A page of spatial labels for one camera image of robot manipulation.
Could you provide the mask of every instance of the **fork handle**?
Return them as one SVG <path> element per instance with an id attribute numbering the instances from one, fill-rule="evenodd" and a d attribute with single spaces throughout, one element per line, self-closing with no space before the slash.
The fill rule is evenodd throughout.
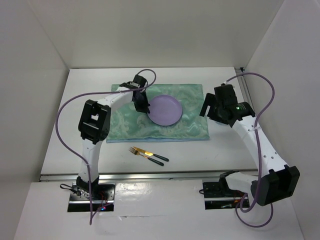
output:
<path id="1" fill-rule="evenodd" d="M 169 162 L 169 159 L 166 158 L 166 157 L 164 157 L 164 156 L 160 156 L 160 155 L 158 155 L 158 154 L 153 154 L 153 156 L 155 156 L 155 157 L 158 158 L 158 159 L 162 159 L 163 161 Z"/>
<path id="2" fill-rule="evenodd" d="M 164 166 L 164 165 L 165 165 L 163 162 L 160 162 L 160 161 L 158 161 L 158 160 L 155 160 L 155 159 L 153 159 L 153 158 L 151 158 L 151 157 L 146 157 L 146 159 L 149 159 L 151 162 L 154 162 L 155 164 L 158 164 L 158 165 L 160 165 L 160 166 Z"/>

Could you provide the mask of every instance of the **green placemat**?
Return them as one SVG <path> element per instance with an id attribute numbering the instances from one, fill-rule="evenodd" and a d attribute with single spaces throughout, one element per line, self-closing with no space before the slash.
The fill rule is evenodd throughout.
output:
<path id="1" fill-rule="evenodd" d="M 112 91 L 119 87 L 114 84 Z M 207 118 L 199 116 L 204 103 L 202 84 L 154 84 L 147 88 L 148 101 L 158 95 L 171 95 L 182 105 L 181 119 L 170 126 L 152 122 L 145 113 L 137 112 L 133 102 L 111 113 L 108 143 L 178 142 L 208 140 Z"/>

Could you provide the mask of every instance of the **white table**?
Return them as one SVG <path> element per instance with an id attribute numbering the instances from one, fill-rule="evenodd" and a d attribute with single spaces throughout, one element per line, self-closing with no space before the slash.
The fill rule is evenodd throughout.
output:
<path id="1" fill-rule="evenodd" d="M 70 70 L 61 103 L 86 92 L 110 91 L 112 84 L 131 81 L 142 68 L 72 69 Z M 153 68 L 156 84 L 202 84 L 203 93 L 214 93 L 214 87 L 234 76 L 233 67 L 205 68 Z M 153 79 L 151 72 L 142 75 Z M 235 86 L 239 102 L 243 101 L 238 80 Z M 82 152 L 82 140 L 78 131 L 79 119 L 88 99 L 98 100 L 102 95 L 81 97 L 65 107 L 59 129 L 65 142 L 78 153 Z M 99 172 L 146 173 L 178 171 L 221 171 L 256 169 L 255 163 L 241 138 L 227 125 L 208 119 L 210 140 L 187 142 L 139 142 L 104 143 L 100 152 Z M 142 157 L 132 155 L 130 146 L 157 153 L 170 159 L 161 167 Z M 41 174 L 76 174 L 81 160 L 66 150 L 52 132 Z"/>
<path id="2" fill-rule="evenodd" d="M 201 180 L 119 183 L 114 212 L 67 212 L 70 192 L 60 182 L 32 183 L 14 240 L 303 240 L 289 198 L 274 203 L 270 224 L 249 228 L 234 209 L 205 210 Z M 261 224 L 270 206 L 243 218 Z"/>

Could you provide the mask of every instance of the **purple plate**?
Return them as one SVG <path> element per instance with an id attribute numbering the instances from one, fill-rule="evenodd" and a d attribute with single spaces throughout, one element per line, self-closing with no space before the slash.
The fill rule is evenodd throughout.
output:
<path id="1" fill-rule="evenodd" d="M 169 126 L 179 121 L 182 116 L 181 103 L 170 95 L 159 95 L 150 101 L 149 118 L 158 125 Z"/>

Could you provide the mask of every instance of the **gray wall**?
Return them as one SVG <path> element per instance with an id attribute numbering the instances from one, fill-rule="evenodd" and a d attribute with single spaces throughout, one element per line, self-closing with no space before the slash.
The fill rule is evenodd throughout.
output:
<path id="1" fill-rule="evenodd" d="M 305 240 L 318 240 L 320 0 L 285 0 L 246 71 L 274 84 L 275 100 L 261 125 L 282 157 L 300 170 L 291 199 Z M 261 110 L 271 91 L 259 78 L 246 79 L 255 110 Z"/>
<path id="2" fill-rule="evenodd" d="M 69 68 L 244 67 L 283 0 L 29 0 Z"/>
<path id="3" fill-rule="evenodd" d="M 1 239 L 13 239 L 40 176 L 68 72 L 27 1 L 0 1 Z"/>

